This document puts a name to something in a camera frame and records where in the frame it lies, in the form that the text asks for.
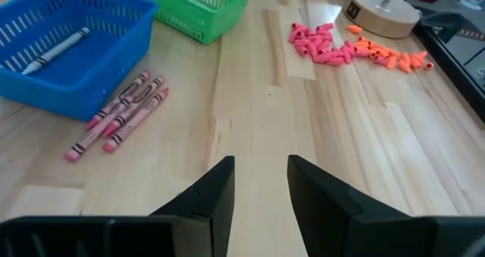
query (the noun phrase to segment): pink crayon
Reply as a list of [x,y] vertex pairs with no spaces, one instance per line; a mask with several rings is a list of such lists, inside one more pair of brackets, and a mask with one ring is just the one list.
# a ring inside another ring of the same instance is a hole
[[106,127],[102,136],[107,137],[116,132],[118,128],[122,127],[130,117],[139,109],[141,104],[153,94],[160,86],[163,86],[165,79],[162,75],[156,77],[152,83],[150,83],[138,96],[131,102],[130,106],[123,112],[121,112],[116,118]]
[[103,149],[114,152],[120,144],[138,127],[165,99],[168,97],[168,88],[162,89],[155,94],[146,105],[144,105],[133,118],[128,121],[116,134],[103,145]]
[[305,56],[308,54],[308,49],[303,45],[296,45],[295,49],[301,56]]
[[332,29],[333,29],[333,23],[325,23],[325,24],[317,27],[317,31],[319,31],[319,30],[332,30]]
[[334,57],[331,58],[327,63],[328,65],[331,66],[340,66],[341,64],[345,63],[342,57]]
[[77,142],[64,154],[64,158],[69,162],[76,162],[83,153],[101,136],[103,130],[108,126],[108,124],[114,120],[117,114],[120,114],[123,110],[125,110],[130,103],[133,101],[133,95],[130,95],[121,100],[117,106],[113,109],[113,112],[103,118],[98,125],[93,127],[82,139],[81,141]]
[[135,91],[143,85],[148,79],[150,78],[150,71],[143,71],[139,74],[135,80],[125,89],[122,93],[116,96],[111,102],[108,103],[103,109],[98,111],[94,117],[92,117],[91,121],[89,121],[88,125],[86,126],[86,131],[91,130],[98,122],[106,117],[113,108],[120,103],[122,99],[128,97],[129,95],[135,93]]

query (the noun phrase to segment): crayon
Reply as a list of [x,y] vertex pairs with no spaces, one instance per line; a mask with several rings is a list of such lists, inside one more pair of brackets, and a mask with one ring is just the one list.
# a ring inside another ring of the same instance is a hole
[[308,49],[303,45],[296,45],[295,49],[301,56],[305,56],[308,54]]
[[118,116],[114,118],[114,120],[106,127],[102,136],[110,136],[112,133],[116,132],[118,128],[122,127],[130,119],[130,117],[140,108],[142,103],[145,100],[148,101],[147,98],[151,96],[160,86],[163,86],[164,83],[165,79],[162,75],[156,77],[140,94],[135,97],[135,99],[130,103],[130,106],[125,111],[121,112]]
[[388,60],[387,65],[386,65],[387,69],[393,70],[396,67],[396,63],[397,63],[397,57],[396,56],[389,57],[389,60]]
[[362,28],[359,27],[359,26],[356,26],[356,25],[349,25],[347,27],[347,30],[350,32],[350,33],[354,33],[354,34],[360,34],[362,32]]
[[114,152],[120,144],[138,127],[165,99],[168,97],[168,88],[162,89],[155,94],[146,105],[144,105],[133,118],[128,121],[116,134],[103,145],[103,149]]
[[135,93],[135,91],[143,85],[148,79],[150,78],[150,71],[143,71],[141,74],[139,74],[135,80],[125,89],[123,90],[122,93],[120,93],[118,96],[114,97],[114,99],[109,102],[103,109],[98,111],[94,117],[92,117],[91,121],[89,121],[88,125],[86,126],[86,131],[91,130],[98,122],[106,117],[111,110],[118,104],[122,99],[125,97]]
[[69,162],[76,162],[83,155],[83,153],[101,136],[101,133],[106,128],[106,126],[116,117],[117,114],[121,113],[126,107],[130,105],[133,101],[133,95],[126,97],[121,100],[121,102],[113,109],[113,114],[109,114],[104,119],[102,119],[98,125],[92,128],[82,139],[72,146],[69,151],[64,154],[64,158]]
[[39,70],[41,67],[44,67],[48,64],[53,58],[60,55],[62,52],[66,51],[71,46],[75,45],[79,42],[82,38],[89,34],[89,29],[87,27],[83,27],[81,30],[76,31],[71,36],[69,36],[64,41],[57,44],[54,48],[49,49],[46,53],[38,57],[36,60],[32,61],[30,64],[25,67],[22,71],[22,74],[30,74],[34,71]]

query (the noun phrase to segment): lamp base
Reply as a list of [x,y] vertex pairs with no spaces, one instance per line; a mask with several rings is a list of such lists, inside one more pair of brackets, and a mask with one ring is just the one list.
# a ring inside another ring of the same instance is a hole
[[347,0],[346,16],[365,30],[388,38],[405,38],[419,21],[419,13],[404,0],[391,0],[383,8],[383,0]]

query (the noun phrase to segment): wooden table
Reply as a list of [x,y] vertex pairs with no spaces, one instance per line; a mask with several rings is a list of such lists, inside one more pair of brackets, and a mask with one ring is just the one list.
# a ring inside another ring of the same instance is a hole
[[[485,214],[485,133],[444,73],[358,59],[329,67],[300,58],[290,23],[336,22],[343,0],[251,0],[210,45],[154,22],[150,68],[171,96],[113,155],[95,144],[75,165],[62,155],[85,124],[0,101],[0,217],[147,215],[236,156],[231,256],[305,255],[286,181],[299,154],[410,215]],[[389,40],[421,50],[416,38]]]

